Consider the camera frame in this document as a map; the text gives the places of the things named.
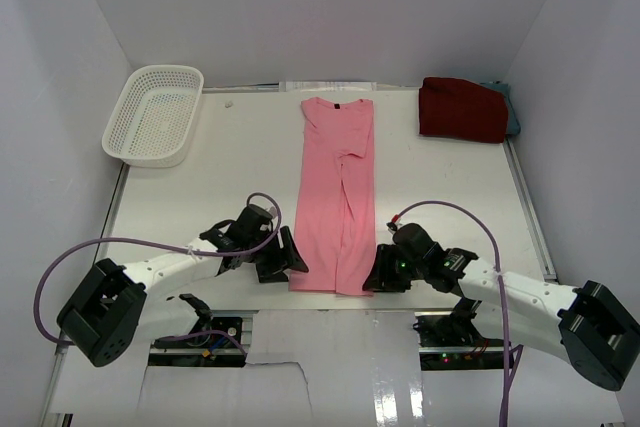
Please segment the pink t shirt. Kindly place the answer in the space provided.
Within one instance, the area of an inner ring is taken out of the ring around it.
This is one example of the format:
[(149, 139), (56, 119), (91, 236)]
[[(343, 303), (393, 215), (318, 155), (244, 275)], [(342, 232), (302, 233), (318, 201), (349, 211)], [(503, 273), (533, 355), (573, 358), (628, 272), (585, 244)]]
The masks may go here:
[(301, 102), (305, 118), (294, 241), (306, 273), (289, 289), (365, 296), (376, 256), (374, 103)]

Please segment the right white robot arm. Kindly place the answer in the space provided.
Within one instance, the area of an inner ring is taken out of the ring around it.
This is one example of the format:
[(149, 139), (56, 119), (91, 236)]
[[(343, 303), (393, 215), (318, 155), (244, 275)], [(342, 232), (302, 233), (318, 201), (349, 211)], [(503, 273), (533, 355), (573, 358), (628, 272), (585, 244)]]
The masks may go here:
[(461, 248), (444, 249), (419, 225), (396, 229), (380, 244), (363, 288), (405, 292), (423, 280), (458, 296), (442, 336), (466, 346), (501, 339), (569, 363), (608, 391), (622, 389), (639, 357), (639, 324), (603, 284), (581, 287), (498, 274), (488, 261)]

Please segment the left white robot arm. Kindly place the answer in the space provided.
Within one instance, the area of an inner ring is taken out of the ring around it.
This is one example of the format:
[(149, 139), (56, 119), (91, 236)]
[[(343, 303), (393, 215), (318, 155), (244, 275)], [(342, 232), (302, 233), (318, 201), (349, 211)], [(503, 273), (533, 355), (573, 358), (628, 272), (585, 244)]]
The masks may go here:
[(152, 259), (98, 261), (56, 322), (95, 367), (114, 362), (134, 341), (205, 345), (225, 333), (208, 304), (185, 289), (244, 264), (255, 266), (262, 283), (308, 273), (278, 208), (247, 204), (237, 219), (220, 221), (186, 246), (164, 248)]

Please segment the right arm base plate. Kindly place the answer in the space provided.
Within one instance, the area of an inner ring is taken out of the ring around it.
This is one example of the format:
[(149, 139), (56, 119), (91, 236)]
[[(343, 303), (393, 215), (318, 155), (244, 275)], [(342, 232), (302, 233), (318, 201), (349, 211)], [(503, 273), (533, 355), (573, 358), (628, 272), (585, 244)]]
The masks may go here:
[(413, 330), (419, 338), (423, 372), (501, 370), (503, 341), (481, 336), (451, 311), (418, 312)]

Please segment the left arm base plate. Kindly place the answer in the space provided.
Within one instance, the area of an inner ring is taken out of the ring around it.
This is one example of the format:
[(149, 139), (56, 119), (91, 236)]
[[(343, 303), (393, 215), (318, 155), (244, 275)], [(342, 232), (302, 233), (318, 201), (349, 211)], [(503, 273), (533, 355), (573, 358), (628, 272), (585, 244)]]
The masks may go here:
[(208, 324), (196, 325), (193, 332), (216, 330), (197, 338), (181, 341), (156, 341), (150, 350), (150, 367), (180, 368), (242, 368), (245, 355), (230, 340), (248, 350), (251, 340), (251, 320), (240, 316), (214, 317)]

